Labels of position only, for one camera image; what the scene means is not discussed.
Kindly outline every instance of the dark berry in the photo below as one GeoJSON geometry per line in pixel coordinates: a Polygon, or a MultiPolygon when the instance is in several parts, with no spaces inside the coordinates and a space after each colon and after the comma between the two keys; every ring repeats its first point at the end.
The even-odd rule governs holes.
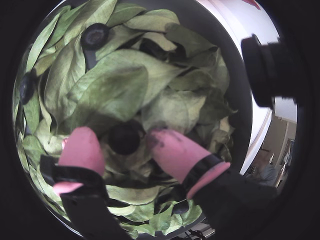
{"type": "Polygon", "coordinates": [[[108,143],[117,154],[133,154],[140,145],[139,132],[127,123],[114,126],[109,132],[108,143]]]}
{"type": "Polygon", "coordinates": [[[26,105],[35,92],[35,85],[31,73],[26,73],[20,83],[20,101],[23,105],[26,105]]]}
{"type": "Polygon", "coordinates": [[[184,214],[189,210],[189,203],[187,200],[177,203],[173,206],[172,213],[173,214],[184,214]]]}
{"type": "Polygon", "coordinates": [[[176,202],[181,202],[187,198],[187,192],[182,185],[175,186],[170,193],[176,202]]]}
{"type": "Polygon", "coordinates": [[[98,50],[108,40],[109,28],[102,23],[95,23],[89,26],[81,36],[81,45],[84,50],[98,50]]]}

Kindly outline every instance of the pile of leaves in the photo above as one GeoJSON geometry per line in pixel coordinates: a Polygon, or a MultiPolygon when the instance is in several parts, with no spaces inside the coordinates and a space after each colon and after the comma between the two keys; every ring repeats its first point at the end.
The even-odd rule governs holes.
{"type": "Polygon", "coordinates": [[[145,133],[166,126],[231,161],[228,116],[234,111],[224,98],[229,74],[220,49],[180,25],[170,10],[147,11],[117,0],[67,5],[47,22],[24,53],[12,100],[18,154],[42,200],[68,219],[40,173],[40,157],[58,159],[62,141],[88,126],[105,156],[108,209],[133,239],[193,223],[201,208],[188,200],[188,211],[173,213],[181,202],[171,194],[178,182],[152,160],[145,133]],[[107,42],[97,51],[84,50],[81,36],[95,23],[109,27],[107,42]],[[88,56],[95,57],[95,66],[89,67],[88,56]],[[22,105],[26,73],[34,76],[34,89],[22,105]],[[116,154],[109,130],[130,121],[141,126],[140,145],[131,155],[116,154]]]}

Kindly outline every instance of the blueberry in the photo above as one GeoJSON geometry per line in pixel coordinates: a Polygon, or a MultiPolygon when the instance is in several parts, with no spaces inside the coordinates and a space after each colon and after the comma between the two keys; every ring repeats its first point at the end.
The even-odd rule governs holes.
{"type": "Polygon", "coordinates": [[[176,202],[181,202],[187,198],[187,192],[182,185],[175,186],[170,194],[176,202]]]}
{"type": "Polygon", "coordinates": [[[108,143],[117,154],[133,154],[140,145],[139,132],[130,124],[119,124],[110,130],[108,143]]]}
{"type": "Polygon", "coordinates": [[[98,50],[107,43],[109,28],[102,23],[89,26],[81,36],[81,45],[84,50],[98,50]]]}
{"type": "Polygon", "coordinates": [[[184,214],[189,210],[189,203],[187,200],[177,203],[173,206],[172,213],[173,214],[184,214]]]}
{"type": "Polygon", "coordinates": [[[26,105],[32,96],[34,95],[35,92],[35,85],[33,81],[33,77],[31,73],[27,72],[20,83],[20,101],[23,105],[26,105]]]}

